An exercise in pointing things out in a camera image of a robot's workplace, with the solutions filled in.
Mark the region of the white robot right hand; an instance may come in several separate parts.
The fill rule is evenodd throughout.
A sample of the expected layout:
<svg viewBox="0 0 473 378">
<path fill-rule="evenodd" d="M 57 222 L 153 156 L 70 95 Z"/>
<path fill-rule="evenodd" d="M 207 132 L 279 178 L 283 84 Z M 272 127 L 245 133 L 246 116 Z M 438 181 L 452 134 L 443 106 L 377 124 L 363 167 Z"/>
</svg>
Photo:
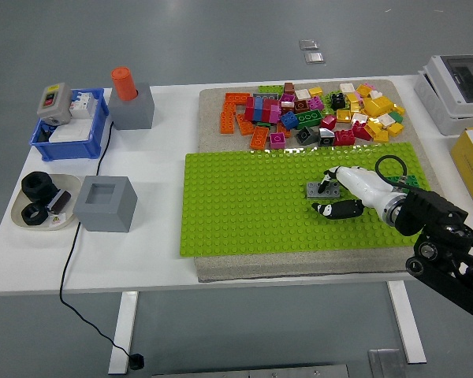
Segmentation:
<svg viewBox="0 0 473 378">
<path fill-rule="evenodd" d="M 313 203 L 312 208 L 331 220 L 348 219 L 363 214 L 365 207 L 376 210 L 379 218 L 394 226 L 393 212 L 404 201 L 406 194 L 393 190 L 393 186 L 381 179 L 378 174 L 361 167 L 337 166 L 327 169 L 319 190 L 323 192 L 331 180 L 336 180 L 357 197 L 329 205 Z"/>
</svg>

